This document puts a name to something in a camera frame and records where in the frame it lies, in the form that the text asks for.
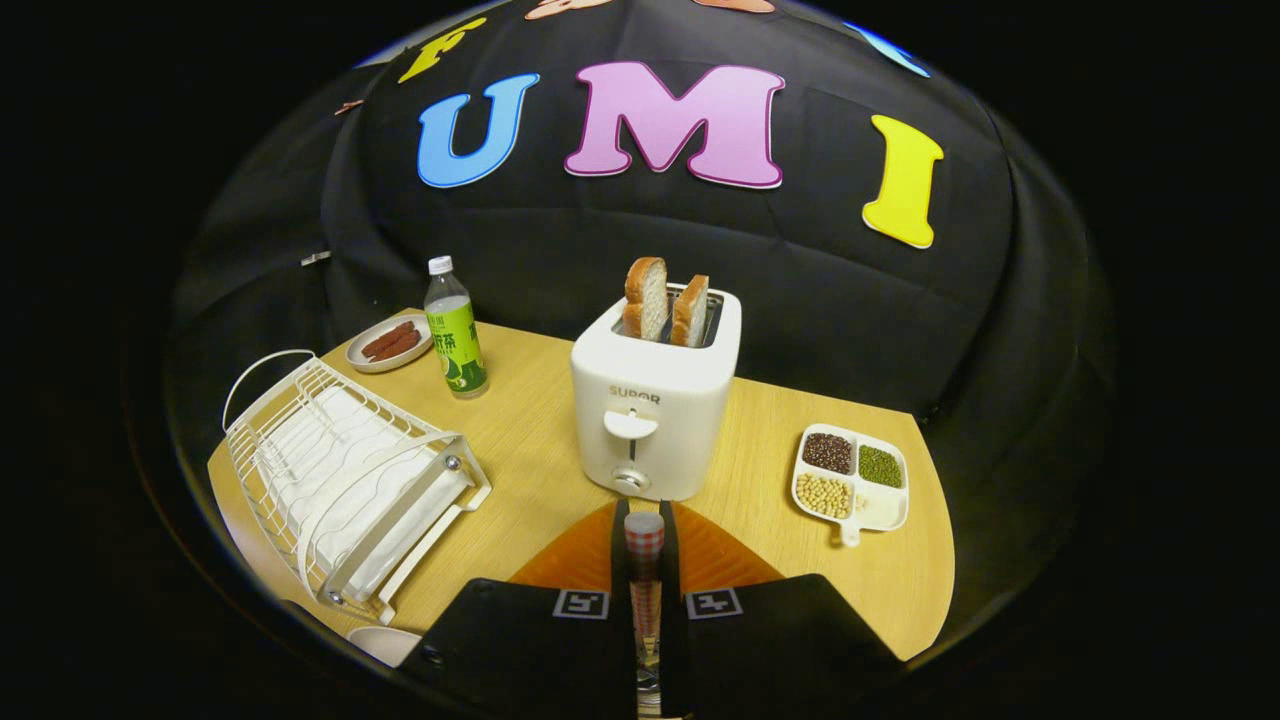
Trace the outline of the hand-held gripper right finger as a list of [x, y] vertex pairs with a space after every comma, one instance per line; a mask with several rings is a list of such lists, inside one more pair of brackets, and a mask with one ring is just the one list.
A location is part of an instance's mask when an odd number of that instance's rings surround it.
[[687, 543], [660, 502], [660, 702], [668, 715], [852, 716], [901, 662], [820, 574], [754, 585], [682, 587]]

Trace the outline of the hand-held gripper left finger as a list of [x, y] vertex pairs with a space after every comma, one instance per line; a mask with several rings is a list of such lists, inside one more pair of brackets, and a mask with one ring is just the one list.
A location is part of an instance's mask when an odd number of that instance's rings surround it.
[[454, 716], [636, 715], [628, 510], [605, 507], [608, 589], [472, 579], [399, 674]]

